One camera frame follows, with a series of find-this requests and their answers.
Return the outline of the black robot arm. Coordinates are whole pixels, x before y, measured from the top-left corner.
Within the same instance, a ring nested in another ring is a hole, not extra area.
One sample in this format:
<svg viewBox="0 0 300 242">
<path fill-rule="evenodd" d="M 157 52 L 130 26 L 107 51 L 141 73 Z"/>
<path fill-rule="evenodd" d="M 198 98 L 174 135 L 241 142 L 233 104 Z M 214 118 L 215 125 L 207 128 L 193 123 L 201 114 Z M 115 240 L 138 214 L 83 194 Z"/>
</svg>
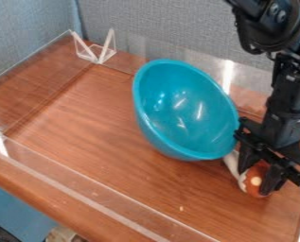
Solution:
<svg viewBox="0 0 300 242">
<path fill-rule="evenodd" d="M 242 50 L 273 61 L 272 94 L 261 122 L 242 117 L 238 171 L 265 162 L 258 194 L 285 182 L 300 186 L 300 0 L 223 0 L 231 7 Z"/>
</svg>

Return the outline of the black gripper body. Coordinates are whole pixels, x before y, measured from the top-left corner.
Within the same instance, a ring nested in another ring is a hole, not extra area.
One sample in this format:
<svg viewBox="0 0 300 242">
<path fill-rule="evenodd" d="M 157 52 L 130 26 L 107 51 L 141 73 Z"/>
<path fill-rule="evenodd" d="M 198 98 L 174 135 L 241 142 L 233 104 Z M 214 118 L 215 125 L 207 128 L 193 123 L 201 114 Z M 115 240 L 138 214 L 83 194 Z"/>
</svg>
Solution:
<svg viewBox="0 0 300 242">
<path fill-rule="evenodd" d="M 264 121 L 257 123 L 241 117 L 234 137 L 240 143 L 260 144 L 261 160 L 269 166 L 278 164 L 285 169 L 286 181 L 300 186 L 300 108 L 272 108 L 266 104 Z"/>
</svg>

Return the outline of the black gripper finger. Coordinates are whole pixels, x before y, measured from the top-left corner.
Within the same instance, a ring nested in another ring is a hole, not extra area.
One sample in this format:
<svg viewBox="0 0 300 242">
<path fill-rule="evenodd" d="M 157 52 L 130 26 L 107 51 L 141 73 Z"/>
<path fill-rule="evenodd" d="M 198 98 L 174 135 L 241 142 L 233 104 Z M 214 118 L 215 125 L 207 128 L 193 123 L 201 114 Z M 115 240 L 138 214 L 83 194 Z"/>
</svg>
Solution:
<svg viewBox="0 0 300 242">
<path fill-rule="evenodd" d="M 240 158 L 238 158 L 238 172 L 242 173 L 254 163 L 261 160 L 261 146 L 260 144 L 241 143 Z"/>
<path fill-rule="evenodd" d="M 273 164 L 264 175 L 262 184 L 260 187 L 260 194 L 268 196 L 272 192 L 277 191 L 286 181 L 285 169 Z"/>
</svg>

